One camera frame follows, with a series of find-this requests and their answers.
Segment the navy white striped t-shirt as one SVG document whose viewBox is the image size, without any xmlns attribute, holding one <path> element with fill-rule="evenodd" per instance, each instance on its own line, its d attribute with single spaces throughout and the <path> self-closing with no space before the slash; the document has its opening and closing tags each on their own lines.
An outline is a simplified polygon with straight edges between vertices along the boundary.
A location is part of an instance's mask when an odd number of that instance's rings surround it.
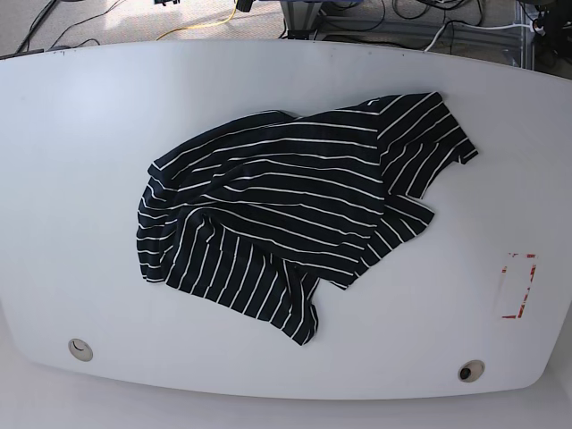
<svg viewBox="0 0 572 429">
<path fill-rule="evenodd" d="M 320 282 L 347 289 L 423 234 L 423 197 L 478 154 L 436 92 L 309 116 L 250 114 L 157 158 L 138 207 L 147 282 L 315 336 Z"/>
</svg>

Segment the red tape rectangle marking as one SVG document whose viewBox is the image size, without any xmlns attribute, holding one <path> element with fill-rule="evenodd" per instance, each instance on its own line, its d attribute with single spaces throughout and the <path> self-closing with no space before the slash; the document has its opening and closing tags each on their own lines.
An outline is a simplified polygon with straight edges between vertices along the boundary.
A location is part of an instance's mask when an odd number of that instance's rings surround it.
<svg viewBox="0 0 572 429">
<path fill-rule="evenodd" d="M 530 253 L 509 253 L 501 271 L 500 291 L 496 314 L 501 319 L 518 319 L 530 294 L 537 266 L 537 255 Z"/>
</svg>

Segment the grey aluminium frame stand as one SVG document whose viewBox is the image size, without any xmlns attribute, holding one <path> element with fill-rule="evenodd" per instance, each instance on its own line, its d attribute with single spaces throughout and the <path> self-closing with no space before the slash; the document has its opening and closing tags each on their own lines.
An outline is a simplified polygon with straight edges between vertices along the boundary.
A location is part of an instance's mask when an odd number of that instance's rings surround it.
<svg viewBox="0 0 572 429">
<path fill-rule="evenodd" d="M 450 37 L 450 42 L 469 46 L 498 48 L 507 54 L 511 63 L 532 71 L 535 66 L 534 25 L 524 12 L 517 14 L 517 22 L 496 27 L 468 24 L 462 20 L 445 20 L 441 24 L 403 18 L 388 20 L 387 4 L 382 2 L 382 15 L 376 21 L 355 17 L 329 15 L 324 2 L 281 1 L 284 18 L 284 35 L 288 39 L 318 40 L 339 37 L 357 43 L 404 47 L 398 39 L 422 41 L 420 49 L 428 52 L 440 38 Z"/>
</svg>

